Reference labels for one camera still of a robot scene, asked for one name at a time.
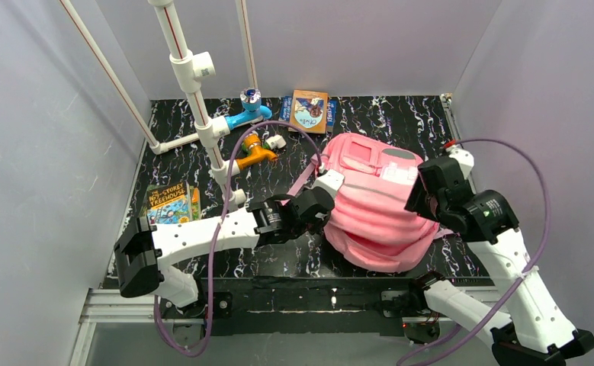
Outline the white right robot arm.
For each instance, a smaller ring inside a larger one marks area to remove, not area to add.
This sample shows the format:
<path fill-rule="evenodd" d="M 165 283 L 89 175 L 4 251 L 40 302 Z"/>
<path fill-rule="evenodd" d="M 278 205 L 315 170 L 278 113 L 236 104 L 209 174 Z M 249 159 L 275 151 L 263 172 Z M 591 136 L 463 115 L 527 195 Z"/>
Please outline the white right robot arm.
<path fill-rule="evenodd" d="M 565 317 L 532 264 L 519 221 L 497 191 L 476 193 L 467 181 L 468 152 L 419 165 L 406 210 L 459 234 L 500 294 L 488 306 L 436 273 L 418 278 L 425 306 L 451 318 L 488 345 L 499 365 L 565 365 L 594 349 L 594 335 Z"/>

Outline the orange Othello book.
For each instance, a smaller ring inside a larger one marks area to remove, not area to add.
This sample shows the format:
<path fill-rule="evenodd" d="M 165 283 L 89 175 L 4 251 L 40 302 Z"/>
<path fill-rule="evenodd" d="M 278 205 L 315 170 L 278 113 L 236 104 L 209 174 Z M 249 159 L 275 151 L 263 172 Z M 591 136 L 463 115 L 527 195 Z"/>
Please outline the orange Othello book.
<path fill-rule="evenodd" d="M 290 108 L 290 131 L 326 132 L 329 94 L 319 91 L 295 90 Z"/>

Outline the pink student backpack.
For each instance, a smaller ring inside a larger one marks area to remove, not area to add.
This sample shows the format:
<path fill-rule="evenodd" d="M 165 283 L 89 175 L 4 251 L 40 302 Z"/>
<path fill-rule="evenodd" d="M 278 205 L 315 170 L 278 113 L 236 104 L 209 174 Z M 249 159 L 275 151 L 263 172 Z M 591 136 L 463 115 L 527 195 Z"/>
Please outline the pink student backpack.
<path fill-rule="evenodd" d="M 405 209 L 422 158 L 358 133 L 333 137 L 323 167 L 343 175 L 326 240 L 358 267 L 378 272 L 414 269 L 438 237 L 438 223 Z"/>

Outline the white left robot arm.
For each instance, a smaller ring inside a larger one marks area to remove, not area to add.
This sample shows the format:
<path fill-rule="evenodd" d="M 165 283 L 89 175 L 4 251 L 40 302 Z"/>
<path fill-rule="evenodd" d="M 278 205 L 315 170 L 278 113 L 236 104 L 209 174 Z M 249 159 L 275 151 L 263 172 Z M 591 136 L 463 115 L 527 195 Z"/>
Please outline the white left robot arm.
<path fill-rule="evenodd" d="M 152 224 L 145 217 L 133 217 L 114 245 L 120 295 L 155 294 L 177 307 L 189 306 L 200 297 L 198 285 L 176 263 L 209 252 L 282 244 L 315 233 L 327 224 L 334 206 L 332 194 L 312 187 L 295 196 L 277 194 L 224 218 Z"/>

